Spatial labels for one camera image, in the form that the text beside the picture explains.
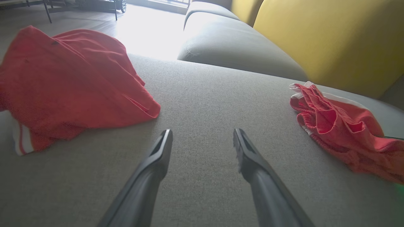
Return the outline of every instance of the red cloth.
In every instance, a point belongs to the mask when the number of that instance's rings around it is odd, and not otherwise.
[[[322,148],[354,172],[404,184],[404,141],[384,138],[368,109],[325,98],[315,85],[294,87],[301,92],[290,99],[297,121]]]
[[[85,29],[49,37],[29,26],[0,66],[0,111],[29,129],[39,151],[86,128],[156,118],[160,105],[144,85],[115,38]]]

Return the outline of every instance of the yellow backrest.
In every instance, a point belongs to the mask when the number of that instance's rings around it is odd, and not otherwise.
[[[263,0],[233,0],[231,3],[231,11],[240,18],[241,21],[252,27],[262,1]]]
[[[378,98],[404,73],[404,0],[264,0],[254,28],[317,84]]]

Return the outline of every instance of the floor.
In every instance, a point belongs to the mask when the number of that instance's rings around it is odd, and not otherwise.
[[[126,13],[70,11],[52,13],[49,23],[44,5],[0,11],[0,62],[18,31],[32,25],[49,36],[72,29],[92,29],[117,38],[128,53],[176,59],[185,15],[127,5]]]

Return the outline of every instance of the black metal leg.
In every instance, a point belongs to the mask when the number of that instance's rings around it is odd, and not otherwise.
[[[114,4],[115,4],[115,20],[118,20],[118,16],[116,15],[116,0],[114,0]]]
[[[45,6],[46,14],[48,15],[48,18],[49,18],[49,22],[52,23],[51,16],[49,15],[48,7],[46,6],[46,2],[45,2],[46,0],[43,0],[43,1],[44,1],[44,6]]]

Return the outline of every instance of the sofa seat cushion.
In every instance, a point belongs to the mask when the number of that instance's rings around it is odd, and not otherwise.
[[[189,16],[178,60],[307,81],[284,51],[244,22],[211,13]]]
[[[184,27],[185,27],[185,24],[187,23],[189,16],[192,13],[196,13],[196,12],[212,13],[212,14],[232,18],[232,19],[235,19],[238,21],[240,20],[236,15],[234,15],[232,12],[230,12],[228,9],[226,9],[222,6],[208,3],[208,2],[191,2],[191,4],[189,5],[187,14],[185,15]]]

